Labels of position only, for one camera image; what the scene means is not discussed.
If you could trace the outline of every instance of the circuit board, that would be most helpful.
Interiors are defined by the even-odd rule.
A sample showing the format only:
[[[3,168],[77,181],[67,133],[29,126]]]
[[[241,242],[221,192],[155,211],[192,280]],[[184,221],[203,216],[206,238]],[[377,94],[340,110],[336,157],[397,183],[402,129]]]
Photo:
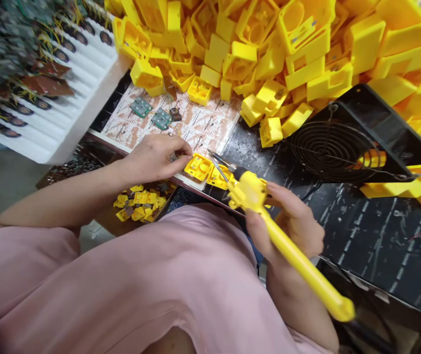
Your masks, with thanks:
[[[137,97],[137,99],[132,102],[130,108],[137,116],[141,118],[145,118],[146,115],[153,109],[153,107],[141,96]]]
[[[160,107],[156,111],[151,121],[155,123],[155,125],[161,130],[166,130],[169,128],[169,125],[172,123],[172,117]]]

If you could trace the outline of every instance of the white foam holder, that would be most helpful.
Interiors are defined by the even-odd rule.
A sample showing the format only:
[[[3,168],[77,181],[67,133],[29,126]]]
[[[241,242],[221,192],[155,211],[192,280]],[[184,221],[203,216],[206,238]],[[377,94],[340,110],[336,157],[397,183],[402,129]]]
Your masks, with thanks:
[[[47,54],[54,61],[71,67],[64,79],[75,95],[61,96],[57,100],[41,96],[42,100],[52,106],[47,111],[16,97],[19,103],[34,111],[31,116],[3,107],[28,125],[16,127],[0,119],[0,124],[21,134],[17,138],[8,138],[0,133],[0,143],[35,162],[48,165],[61,165],[66,162],[116,89],[120,79],[130,68],[131,60],[119,56],[115,50],[113,33],[90,18],[87,18],[87,21],[94,27],[95,35],[76,24],[69,23],[86,37],[88,41],[86,46],[68,34],[62,33],[75,45],[75,53],[51,41],[55,47],[67,54],[69,62],[65,63]],[[101,41],[99,37],[101,31],[109,35],[112,40],[111,46]]]

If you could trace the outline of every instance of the right hand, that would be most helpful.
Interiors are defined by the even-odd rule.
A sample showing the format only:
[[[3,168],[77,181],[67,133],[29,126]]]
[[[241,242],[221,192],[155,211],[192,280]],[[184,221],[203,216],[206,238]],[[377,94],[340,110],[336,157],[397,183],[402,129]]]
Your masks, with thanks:
[[[272,198],[268,198],[266,204],[282,208],[275,222],[285,234],[307,258],[322,253],[325,231],[314,219],[312,210],[284,187],[268,182],[267,190]],[[246,226],[256,248],[272,266],[285,267],[288,265],[287,260],[271,242],[266,224],[258,213],[247,210]]]

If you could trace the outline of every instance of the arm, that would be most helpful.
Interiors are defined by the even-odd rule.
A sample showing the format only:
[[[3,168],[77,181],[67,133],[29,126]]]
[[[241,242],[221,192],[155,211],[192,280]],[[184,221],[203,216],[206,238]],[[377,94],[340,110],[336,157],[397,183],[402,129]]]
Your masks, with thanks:
[[[268,182],[270,204],[281,207],[277,224],[308,257],[323,250],[323,228],[311,209],[289,190]],[[338,337],[330,316],[302,276],[290,266],[272,244],[266,225],[257,213],[247,212],[247,227],[256,247],[267,259],[266,286],[284,323],[322,347],[338,352]]]
[[[180,157],[171,162],[173,152]],[[14,204],[0,215],[0,228],[87,225],[124,189],[171,177],[183,170],[191,158],[192,149],[181,138],[147,135],[123,160],[50,185]]]

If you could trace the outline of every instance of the fan grille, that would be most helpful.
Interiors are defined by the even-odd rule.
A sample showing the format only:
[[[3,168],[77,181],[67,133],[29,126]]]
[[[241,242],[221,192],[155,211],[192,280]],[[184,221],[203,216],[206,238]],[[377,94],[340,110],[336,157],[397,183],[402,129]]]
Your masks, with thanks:
[[[363,132],[334,121],[309,121],[291,136],[292,151],[322,180],[362,182],[382,170],[382,153]]]

